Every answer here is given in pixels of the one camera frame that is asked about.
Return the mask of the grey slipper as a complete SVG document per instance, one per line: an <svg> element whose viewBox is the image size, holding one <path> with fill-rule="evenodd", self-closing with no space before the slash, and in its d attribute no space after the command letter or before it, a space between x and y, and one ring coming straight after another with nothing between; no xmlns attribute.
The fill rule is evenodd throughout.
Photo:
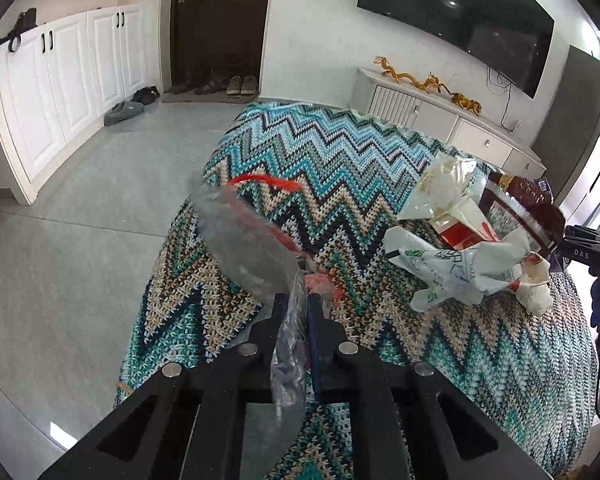
<svg viewBox="0 0 600 480"><path fill-rule="evenodd" d="M145 111L143 103L124 101L115 105L104 116L104 126L109 127L125 122L131 118L140 116Z"/></svg>

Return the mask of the white shoe cabinet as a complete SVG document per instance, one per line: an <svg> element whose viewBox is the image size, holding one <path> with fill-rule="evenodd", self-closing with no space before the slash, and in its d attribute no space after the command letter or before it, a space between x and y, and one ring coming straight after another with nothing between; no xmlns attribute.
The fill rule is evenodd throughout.
<svg viewBox="0 0 600 480"><path fill-rule="evenodd" d="M7 0L0 37L30 8L17 52L0 46L0 197L23 205L108 110L161 77L160 0Z"/></svg>

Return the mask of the white gold printed bag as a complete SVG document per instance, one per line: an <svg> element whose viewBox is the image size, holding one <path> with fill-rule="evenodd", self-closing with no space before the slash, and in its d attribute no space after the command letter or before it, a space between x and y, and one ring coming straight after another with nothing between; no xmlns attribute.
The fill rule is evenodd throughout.
<svg viewBox="0 0 600 480"><path fill-rule="evenodd" d="M430 220L459 203L471 185L477 161L439 155L424 171L398 213L398 219Z"/></svg>

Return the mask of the zigzag knitted table cloth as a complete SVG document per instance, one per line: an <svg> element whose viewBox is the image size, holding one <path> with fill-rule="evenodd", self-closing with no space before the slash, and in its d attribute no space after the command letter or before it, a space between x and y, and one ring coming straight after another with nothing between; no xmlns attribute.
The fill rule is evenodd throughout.
<svg viewBox="0 0 600 480"><path fill-rule="evenodd" d="M230 125L202 176L223 185L242 174L295 180L302 191L258 182L237 192L326 270L341 292L332 314L350 339L385 362L428 361L554 477L573 467L594 418L597 358L571 276L550 274L553 307L527 313L511 292L479 307L445 301L410 309L425 284L388 263L386 229L438 155L430 136L357 112L311 104L251 104ZM117 408L163 364L210 362L262 306L226 278L197 232L187 199L146 285L117 383ZM353 479L346 404L309 396L294 442L263 479Z"/></svg>

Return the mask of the clear plastic bag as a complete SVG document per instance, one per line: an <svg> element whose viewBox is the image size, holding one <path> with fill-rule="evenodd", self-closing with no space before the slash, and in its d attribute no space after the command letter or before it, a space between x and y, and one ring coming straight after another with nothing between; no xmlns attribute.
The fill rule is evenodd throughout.
<svg viewBox="0 0 600 480"><path fill-rule="evenodd" d="M190 191L198 232L220 270L260 304L287 297L274 330L268 382L276 416L283 419L306 403L306 310L304 277L311 266L275 223L257 214L234 186L195 183Z"/></svg>

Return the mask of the black handbag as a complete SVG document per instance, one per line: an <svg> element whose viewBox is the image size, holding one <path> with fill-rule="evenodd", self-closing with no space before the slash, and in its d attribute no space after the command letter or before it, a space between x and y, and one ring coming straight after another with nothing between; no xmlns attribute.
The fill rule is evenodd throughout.
<svg viewBox="0 0 600 480"><path fill-rule="evenodd" d="M36 27L36 14L38 10L35 8L21 12L12 30L5 37L0 37L0 46L7 44L7 50L16 53L22 43L22 35Z"/></svg>

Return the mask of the dark brown entrance door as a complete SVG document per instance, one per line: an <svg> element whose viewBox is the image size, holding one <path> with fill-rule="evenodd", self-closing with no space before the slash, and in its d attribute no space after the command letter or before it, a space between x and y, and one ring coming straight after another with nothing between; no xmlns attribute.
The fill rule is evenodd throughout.
<svg viewBox="0 0 600 480"><path fill-rule="evenodd" d="M172 0L171 80L256 76L268 0Z"/></svg>

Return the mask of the white tissue bag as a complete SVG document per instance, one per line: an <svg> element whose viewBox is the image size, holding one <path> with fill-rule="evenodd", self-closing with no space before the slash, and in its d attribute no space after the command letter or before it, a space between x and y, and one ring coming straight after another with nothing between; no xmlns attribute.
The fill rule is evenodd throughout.
<svg viewBox="0 0 600 480"><path fill-rule="evenodd" d="M510 285L520 304L532 315L541 316L553 307L550 296L550 263L536 252L521 263L522 275Z"/></svg>

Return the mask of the white green printed plastic bag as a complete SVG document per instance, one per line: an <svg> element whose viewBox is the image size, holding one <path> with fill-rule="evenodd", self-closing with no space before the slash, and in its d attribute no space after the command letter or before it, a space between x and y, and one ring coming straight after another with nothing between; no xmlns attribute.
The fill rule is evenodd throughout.
<svg viewBox="0 0 600 480"><path fill-rule="evenodd" d="M480 242L463 250L435 248L411 231L394 226L385 232L387 259L428 287L414 293L411 308L426 312L455 299L468 306L509 287L523 275L530 252L526 232L518 229L500 242Z"/></svg>

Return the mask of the golden tiger figurine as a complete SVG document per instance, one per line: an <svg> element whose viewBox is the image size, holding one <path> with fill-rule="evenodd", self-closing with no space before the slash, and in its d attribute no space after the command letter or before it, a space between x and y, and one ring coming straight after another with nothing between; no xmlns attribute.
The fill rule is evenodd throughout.
<svg viewBox="0 0 600 480"><path fill-rule="evenodd" d="M451 101L462 108L463 110L467 110L476 116L480 116L482 112L482 105L480 102L469 99L467 96L464 96L463 93L453 92L451 94Z"/></svg>

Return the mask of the dark brown snack bag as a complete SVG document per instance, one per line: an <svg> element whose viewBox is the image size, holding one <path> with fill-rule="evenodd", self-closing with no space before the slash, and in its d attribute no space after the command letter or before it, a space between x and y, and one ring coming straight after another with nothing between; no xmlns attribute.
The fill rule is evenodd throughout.
<svg viewBox="0 0 600 480"><path fill-rule="evenodd" d="M554 204L547 180L491 171L486 178L479 208L502 240L524 229L532 252L548 257L564 238L566 220Z"/></svg>

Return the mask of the black shoes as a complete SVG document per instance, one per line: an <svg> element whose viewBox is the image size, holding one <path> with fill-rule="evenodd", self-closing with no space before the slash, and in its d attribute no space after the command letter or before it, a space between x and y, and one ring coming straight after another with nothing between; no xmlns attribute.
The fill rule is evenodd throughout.
<svg viewBox="0 0 600 480"><path fill-rule="evenodd" d="M159 98L160 92L157 87L150 86L137 90L137 92L133 94L131 101L143 104L143 106L148 106L154 104Z"/></svg>

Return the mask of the brown sandals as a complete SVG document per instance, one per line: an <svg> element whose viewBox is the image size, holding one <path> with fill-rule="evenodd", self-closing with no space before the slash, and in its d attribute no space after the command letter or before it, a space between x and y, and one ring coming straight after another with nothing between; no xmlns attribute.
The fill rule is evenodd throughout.
<svg viewBox="0 0 600 480"><path fill-rule="evenodd" d="M204 81L193 81L193 79L186 80L180 84L174 84L170 89L173 94L181 94L189 91L193 91L196 96L208 96L208 94L224 91L230 78L227 76L212 76Z"/></svg>

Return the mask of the red white paper bag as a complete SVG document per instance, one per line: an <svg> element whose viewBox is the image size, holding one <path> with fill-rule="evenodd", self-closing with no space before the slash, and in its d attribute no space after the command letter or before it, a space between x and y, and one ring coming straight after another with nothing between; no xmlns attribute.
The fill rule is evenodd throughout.
<svg viewBox="0 0 600 480"><path fill-rule="evenodd" d="M429 220L437 234L456 250L481 242L497 243L498 236L471 197L464 197L447 211Z"/></svg>

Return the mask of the white wifi router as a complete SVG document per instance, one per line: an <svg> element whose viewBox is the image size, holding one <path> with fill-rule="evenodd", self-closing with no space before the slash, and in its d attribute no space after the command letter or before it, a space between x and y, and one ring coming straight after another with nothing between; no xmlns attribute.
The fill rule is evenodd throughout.
<svg viewBox="0 0 600 480"><path fill-rule="evenodd" d="M512 130L510 130L510 134L511 134L512 136L516 136L516 135L518 134L518 132L519 132L519 130L520 130L520 127L521 127L521 124L522 124L522 120L521 120L521 119L519 119L519 120L517 120L517 121L515 122L515 125L513 126L513 129L512 129Z"/></svg>

